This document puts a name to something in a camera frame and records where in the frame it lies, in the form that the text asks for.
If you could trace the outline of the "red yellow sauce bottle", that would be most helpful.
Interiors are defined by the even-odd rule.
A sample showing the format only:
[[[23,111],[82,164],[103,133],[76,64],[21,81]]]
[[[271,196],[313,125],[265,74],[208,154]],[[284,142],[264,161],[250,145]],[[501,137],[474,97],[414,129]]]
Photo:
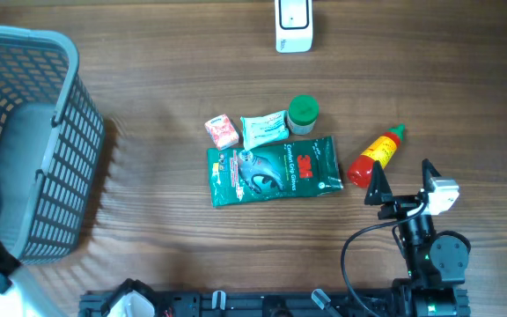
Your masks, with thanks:
[[[347,171],[348,179],[360,188],[368,188],[374,163],[378,161],[382,168],[386,167],[402,144],[405,130],[406,126],[400,124],[378,137],[351,164]]]

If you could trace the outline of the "light teal wipes packet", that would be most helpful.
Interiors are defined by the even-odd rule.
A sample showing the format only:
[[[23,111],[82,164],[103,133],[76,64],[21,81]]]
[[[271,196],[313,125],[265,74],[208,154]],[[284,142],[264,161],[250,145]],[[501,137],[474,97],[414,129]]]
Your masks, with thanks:
[[[261,117],[241,117],[243,145],[246,151],[263,144],[281,141],[289,137],[285,110]]]

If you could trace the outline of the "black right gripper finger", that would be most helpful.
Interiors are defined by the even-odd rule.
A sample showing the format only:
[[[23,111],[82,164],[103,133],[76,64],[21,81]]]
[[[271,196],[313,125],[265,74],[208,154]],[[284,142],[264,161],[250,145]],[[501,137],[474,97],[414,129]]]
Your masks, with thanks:
[[[379,161],[375,161],[371,170],[371,181],[364,198],[365,205],[384,205],[393,201],[393,192]]]
[[[422,161],[422,187],[426,192],[433,191],[431,180],[440,177],[439,171],[431,164],[428,159]]]

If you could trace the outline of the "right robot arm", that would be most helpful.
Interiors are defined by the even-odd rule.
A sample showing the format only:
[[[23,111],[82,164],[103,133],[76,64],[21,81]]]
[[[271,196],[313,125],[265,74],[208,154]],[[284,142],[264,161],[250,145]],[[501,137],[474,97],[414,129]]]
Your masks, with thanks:
[[[394,195],[381,164],[373,164],[364,203],[380,207],[379,219],[394,220],[395,242],[408,269],[407,278],[392,283],[392,316],[471,314],[467,291],[460,287],[466,281],[470,241],[455,231],[438,232],[433,225],[433,218],[458,197],[458,183],[441,176],[428,159],[422,162],[422,188],[415,195]]]

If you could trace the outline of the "green 3M gloves packet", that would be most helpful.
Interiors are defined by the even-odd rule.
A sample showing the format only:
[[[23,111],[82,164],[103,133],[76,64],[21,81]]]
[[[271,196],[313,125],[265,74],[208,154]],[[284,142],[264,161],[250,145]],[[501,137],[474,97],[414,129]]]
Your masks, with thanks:
[[[207,150],[212,205],[307,198],[343,189],[330,136],[257,147]]]

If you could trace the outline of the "green lid jar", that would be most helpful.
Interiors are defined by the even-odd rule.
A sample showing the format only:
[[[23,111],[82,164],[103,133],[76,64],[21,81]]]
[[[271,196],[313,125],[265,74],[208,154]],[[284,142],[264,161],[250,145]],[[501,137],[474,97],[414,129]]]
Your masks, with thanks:
[[[318,101],[311,95],[298,95],[289,105],[287,124],[295,135],[306,135],[313,130],[320,113]]]

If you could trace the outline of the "small red white box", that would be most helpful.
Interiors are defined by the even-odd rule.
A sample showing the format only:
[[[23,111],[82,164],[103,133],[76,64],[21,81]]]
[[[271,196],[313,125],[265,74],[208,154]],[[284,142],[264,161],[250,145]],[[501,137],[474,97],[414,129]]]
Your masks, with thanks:
[[[224,150],[239,142],[239,133],[226,114],[220,114],[204,123],[204,127],[218,150]]]

